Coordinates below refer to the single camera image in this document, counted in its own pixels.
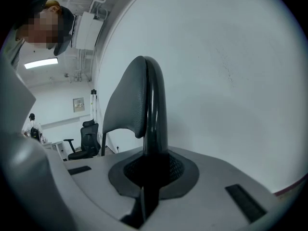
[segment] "gray padded cushion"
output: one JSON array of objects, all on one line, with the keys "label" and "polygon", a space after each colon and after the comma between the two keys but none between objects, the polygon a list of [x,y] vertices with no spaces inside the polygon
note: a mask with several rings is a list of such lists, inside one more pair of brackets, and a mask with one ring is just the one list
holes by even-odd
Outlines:
[{"label": "gray padded cushion", "polygon": [[147,74],[143,56],[127,67],[112,94],[104,116],[103,133],[127,128],[136,138],[145,134]]}]

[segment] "ceiling light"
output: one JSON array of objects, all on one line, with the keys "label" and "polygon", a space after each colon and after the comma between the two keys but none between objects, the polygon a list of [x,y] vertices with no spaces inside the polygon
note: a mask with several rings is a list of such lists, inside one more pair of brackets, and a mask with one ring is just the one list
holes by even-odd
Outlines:
[{"label": "ceiling light", "polygon": [[26,69],[29,69],[32,67],[39,67],[39,66],[57,64],[57,63],[58,63],[58,58],[50,58],[50,59],[45,59],[45,60],[40,60],[40,61],[35,61],[35,62],[25,64],[25,67]]}]

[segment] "person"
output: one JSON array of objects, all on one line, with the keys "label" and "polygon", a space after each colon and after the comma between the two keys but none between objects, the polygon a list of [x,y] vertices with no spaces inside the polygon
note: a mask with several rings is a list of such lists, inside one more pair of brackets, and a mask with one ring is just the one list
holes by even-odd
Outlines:
[{"label": "person", "polygon": [[25,126],[24,135],[40,141],[43,135],[42,127],[35,121],[35,115],[33,113],[29,115],[29,119],[30,122]]},{"label": "person", "polygon": [[29,18],[6,38],[4,54],[17,70],[19,51],[24,42],[40,48],[61,47],[72,28],[74,16],[56,0],[48,0],[42,12]]}]

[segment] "chair backrest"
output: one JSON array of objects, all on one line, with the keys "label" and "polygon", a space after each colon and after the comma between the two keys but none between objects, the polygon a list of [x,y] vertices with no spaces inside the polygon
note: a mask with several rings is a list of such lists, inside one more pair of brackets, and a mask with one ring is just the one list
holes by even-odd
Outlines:
[{"label": "chair backrest", "polygon": [[145,135],[147,66],[142,56],[135,58],[112,94],[104,116],[103,133],[127,128],[136,138]]},{"label": "chair backrest", "polygon": [[97,149],[99,150],[101,146],[97,142],[97,140],[93,141],[92,136],[87,135],[87,134],[95,133],[93,137],[97,138],[98,123],[81,128],[80,133],[81,133],[81,150],[87,151],[89,153],[97,154],[98,153]]},{"label": "chair backrest", "polygon": [[144,137],[144,154],[168,151],[164,79],[153,58],[138,56],[124,72],[106,108],[103,149],[106,133],[119,128],[133,131],[136,138]]}]

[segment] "white wall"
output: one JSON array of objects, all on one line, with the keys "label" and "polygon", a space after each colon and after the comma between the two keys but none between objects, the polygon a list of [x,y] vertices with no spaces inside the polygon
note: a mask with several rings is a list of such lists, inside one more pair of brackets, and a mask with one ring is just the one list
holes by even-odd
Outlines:
[{"label": "white wall", "polygon": [[[80,146],[82,123],[90,120],[90,90],[87,82],[62,82],[30,88],[36,98],[30,113],[35,114],[48,142],[74,139],[73,146]],[[74,113],[74,98],[84,98],[85,111]],[[64,142],[64,147],[67,153],[72,153],[68,142]]]},{"label": "white wall", "polygon": [[[169,145],[230,162],[270,191],[306,174],[307,45],[279,0],[136,0],[93,71],[104,114],[128,64],[148,55],[166,88]],[[109,133],[120,151],[142,145]]]}]

